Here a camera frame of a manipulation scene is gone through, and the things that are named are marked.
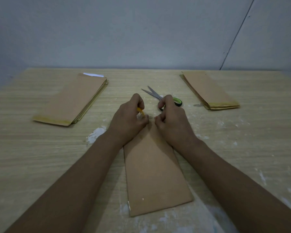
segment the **hand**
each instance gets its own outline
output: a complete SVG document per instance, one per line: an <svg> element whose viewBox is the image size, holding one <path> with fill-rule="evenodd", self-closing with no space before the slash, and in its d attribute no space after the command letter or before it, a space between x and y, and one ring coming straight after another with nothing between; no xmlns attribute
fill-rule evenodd
<svg viewBox="0 0 291 233"><path fill-rule="evenodd" d="M195 136L184 109L175 105L171 95L160 100L159 108L164 105L163 112L155 117L155 124L165 140L184 155L201 141Z"/></svg>
<svg viewBox="0 0 291 233"><path fill-rule="evenodd" d="M143 110L145 105L140 95L136 93L130 101L120 106L107 130L116 136L121 146L132 140L149 123L148 115L137 119L139 113L137 107Z"/></svg>

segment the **metal blade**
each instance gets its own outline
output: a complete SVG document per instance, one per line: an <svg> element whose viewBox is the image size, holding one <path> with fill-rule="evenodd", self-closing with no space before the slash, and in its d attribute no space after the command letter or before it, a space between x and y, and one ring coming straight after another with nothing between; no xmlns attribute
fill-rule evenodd
<svg viewBox="0 0 291 233"><path fill-rule="evenodd" d="M156 95L154 95L152 92L148 92L147 90L142 89L142 88L141 88L141 90L145 91L146 93L150 94L151 96L154 96L154 97L158 98L159 100L161 99L160 96L156 96Z"/></svg>
<svg viewBox="0 0 291 233"><path fill-rule="evenodd" d="M151 87L148 86L148 88L151 90L151 92L155 95L156 98L162 99L162 97L156 93Z"/></svg>

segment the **white paper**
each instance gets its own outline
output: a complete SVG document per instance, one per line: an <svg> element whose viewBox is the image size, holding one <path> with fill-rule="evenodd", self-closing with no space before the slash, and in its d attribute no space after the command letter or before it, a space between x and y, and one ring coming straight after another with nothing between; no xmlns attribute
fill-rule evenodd
<svg viewBox="0 0 291 233"><path fill-rule="evenodd" d="M92 76L92 77L104 77L103 75L99 75L99 74L88 74L88 73L83 73L86 74L88 76Z"/></svg>

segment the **person's left hand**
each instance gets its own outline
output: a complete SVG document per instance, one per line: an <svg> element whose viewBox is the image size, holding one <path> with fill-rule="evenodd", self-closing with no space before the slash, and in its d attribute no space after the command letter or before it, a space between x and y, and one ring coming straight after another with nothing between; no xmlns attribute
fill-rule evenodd
<svg viewBox="0 0 291 233"><path fill-rule="evenodd" d="M136 93L130 101L120 106L107 130L107 132L116 136L122 146L132 140L149 123L148 115L137 119L139 113L137 107L143 110L145 105L140 95Z"/></svg>

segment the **table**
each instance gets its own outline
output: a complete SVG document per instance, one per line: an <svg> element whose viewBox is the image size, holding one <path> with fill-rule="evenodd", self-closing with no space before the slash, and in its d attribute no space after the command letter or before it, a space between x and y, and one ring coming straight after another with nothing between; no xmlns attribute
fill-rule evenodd
<svg viewBox="0 0 291 233"><path fill-rule="evenodd" d="M77 73L103 74L109 85L80 122L59 127L31 117ZM196 136L291 208L291 79L277 71L207 71L240 109L209 111L181 70L28 68L0 91L0 232L14 222L88 149L87 136L108 127L120 104L139 93L155 116L158 100L183 101ZM123 150L100 189L84 232L237 232L198 174L177 155L194 202L130 218Z"/></svg>

